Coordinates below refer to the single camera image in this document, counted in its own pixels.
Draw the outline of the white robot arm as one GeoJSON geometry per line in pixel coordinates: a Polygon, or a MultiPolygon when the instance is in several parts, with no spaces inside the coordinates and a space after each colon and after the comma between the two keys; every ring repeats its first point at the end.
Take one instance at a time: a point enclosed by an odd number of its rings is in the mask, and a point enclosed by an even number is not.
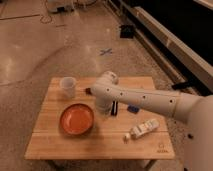
{"type": "Polygon", "coordinates": [[[213,95],[122,87],[111,71],[96,79],[91,92],[99,110],[118,101],[186,124],[184,171],[213,171],[213,95]]]}

